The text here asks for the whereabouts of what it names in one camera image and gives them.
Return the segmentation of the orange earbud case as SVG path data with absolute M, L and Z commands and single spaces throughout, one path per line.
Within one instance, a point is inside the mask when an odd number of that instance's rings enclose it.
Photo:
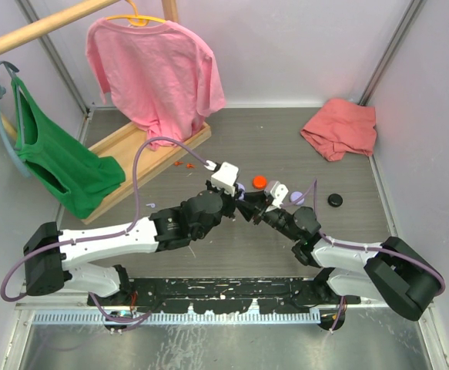
M 253 187 L 258 190 L 265 189 L 267 184 L 268 184 L 267 179 L 265 178 L 265 176 L 262 175 L 257 175 L 252 180 Z

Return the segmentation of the lilac earbud charging case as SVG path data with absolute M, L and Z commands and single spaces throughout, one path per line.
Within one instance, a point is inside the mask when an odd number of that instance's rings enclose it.
M 305 196 L 300 191 L 294 191 L 290 194 L 290 202 L 292 205 L 301 205 L 304 203 Z

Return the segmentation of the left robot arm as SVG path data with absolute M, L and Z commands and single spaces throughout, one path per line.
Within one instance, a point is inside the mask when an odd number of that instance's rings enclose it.
M 162 209 L 135 224 L 89 230 L 59 230 L 56 222 L 42 224 L 23 248 L 30 254 L 51 245 L 25 262 L 25 291 L 38 297 L 63 288 L 87 291 L 123 305 L 132 296 L 124 267 L 100 267 L 97 260 L 124 254 L 151 254 L 187 247 L 203 239 L 223 217 L 232 217 L 244 198 L 241 184 L 234 193 L 208 183 L 206 190 L 177 207 Z

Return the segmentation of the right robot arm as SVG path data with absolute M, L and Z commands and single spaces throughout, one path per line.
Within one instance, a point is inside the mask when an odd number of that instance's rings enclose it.
M 323 303 L 344 296 L 368 298 L 418 321 L 444 292 L 442 275 L 399 237 L 373 244 L 338 240 L 323 233 L 312 207 L 290 213 L 274 201 L 264 191 L 246 193 L 236 207 L 247 221 L 264 222 L 293 241 L 291 251 L 302 265 L 319 268 L 315 292 Z

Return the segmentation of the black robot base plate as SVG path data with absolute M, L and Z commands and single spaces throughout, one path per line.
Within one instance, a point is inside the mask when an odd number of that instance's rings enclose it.
M 253 303 L 262 315 L 308 313 L 320 305 L 337 306 L 340 296 L 301 277 L 137 278 L 108 298 L 103 307 L 132 306 L 139 312 L 199 315 L 245 313 Z

